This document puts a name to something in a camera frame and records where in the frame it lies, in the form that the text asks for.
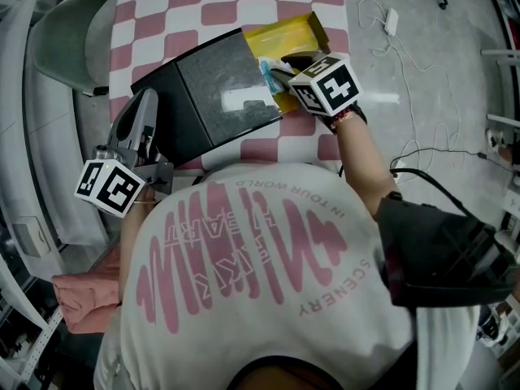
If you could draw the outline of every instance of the pink and white checkered table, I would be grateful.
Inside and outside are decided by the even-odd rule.
[[[234,28],[251,30],[314,11],[332,51],[348,53],[345,0],[118,0],[110,46],[110,121],[132,96],[130,85],[186,50]],[[220,146],[183,166],[208,171],[239,160],[336,167],[335,137],[301,111]]]

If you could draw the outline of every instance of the black cable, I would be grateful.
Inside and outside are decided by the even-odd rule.
[[[469,154],[470,156],[478,156],[479,158],[481,159],[484,159],[484,160],[487,160],[497,166],[500,166],[502,169],[508,171],[508,172],[512,172],[511,169],[508,169],[507,167],[505,166],[502,166],[500,165],[498,162],[495,162],[494,160],[488,158],[488,156],[483,153],[483,152],[478,152],[478,153],[473,153],[473,152],[468,152],[467,150],[450,150],[450,149],[437,149],[436,147],[424,147],[422,149],[417,149],[417,150],[414,150],[413,152],[410,152],[408,154],[403,154],[402,156],[397,156],[396,158],[392,159],[392,161],[390,162],[390,169],[392,170],[393,168],[393,163],[399,159],[403,159],[403,158],[408,158],[409,156],[411,156],[412,154],[416,154],[418,152],[422,152],[424,150],[434,150],[435,152],[441,152],[441,153],[465,153],[465,154]]]
[[[391,173],[413,173],[417,175],[419,178],[424,179],[429,184],[435,186],[439,189],[459,210],[461,210],[465,215],[471,218],[475,218],[473,214],[471,214],[460,202],[456,199],[444,186],[442,186],[439,182],[429,176],[425,171],[420,171],[419,169],[413,169],[409,167],[402,167],[401,169],[391,169]]]

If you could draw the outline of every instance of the white t-shirt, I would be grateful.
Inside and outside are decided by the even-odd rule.
[[[281,355],[316,365],[344,388],[368,388],[415,339],[382,265],[377,225],[329,171],[279,164],[174,193],[139,231],[96,387],[115,388],[110,376],[123,368],[138,389],[225,389],[252,361]],[[432,387],[439,371],[430,365],[444,375],[455,368],[455,387],[469,359],[478,314],[458,309],[467,333],[457,334],[469,347],[458,343],[460,367],[431,360],[435,322],[418,330],[422,388],[449,388]],[[444,326],[453,323],[447,311]]]

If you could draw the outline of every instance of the pink cloth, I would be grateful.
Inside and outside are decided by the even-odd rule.
[[[52,283],[69,332],[104,332],[119,303],[119,246],[88,273],[53,276]]]

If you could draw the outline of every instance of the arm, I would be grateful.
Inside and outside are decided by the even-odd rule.
[[[396,182],[361,117],[351,113],[338,123],[336,132],[345,179],[374,218],[381,198],[399,190]]]
[[[137,201],[153,201],[155,192],[150,187],[144,187],[137,197]],[[133,246],[136,242],[139,228],[154,204],[133,204],[121,223],[121,261],[119,265],[119,301],[123,300],[124,288],[127,284],[128,272],[132,261]]]

